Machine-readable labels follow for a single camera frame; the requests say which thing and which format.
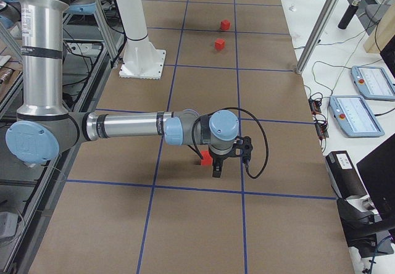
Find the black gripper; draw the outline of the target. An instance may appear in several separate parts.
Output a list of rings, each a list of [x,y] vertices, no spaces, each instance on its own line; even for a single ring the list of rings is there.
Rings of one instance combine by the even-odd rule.
[[[211,144],[209,146],[209,153],[213,158],[212,176],[214,178],[221,177],[223,160],[229,157],[239,157],[244,164],[249,165],[252,157],[252,150],[252,140],[249,136],[237,136],[232,146],[225,146],[224,149],[219,149],[217,146]]]

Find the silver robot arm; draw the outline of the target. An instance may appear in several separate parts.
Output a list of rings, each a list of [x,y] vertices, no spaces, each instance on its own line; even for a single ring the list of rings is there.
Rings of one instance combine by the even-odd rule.
[[[6,132],[10,152],[28,164],[42,164],[78,143],[124,136],[165,138],[170,145],[209,148],[213,176],[223,161],[251,160],[252,143],[238,134],[234,108],[199,115],[193,110],[108,115],[68,111],[62,103],[63,15],[96,10],[96,0],[18,0],[21,6],[23,105]]]

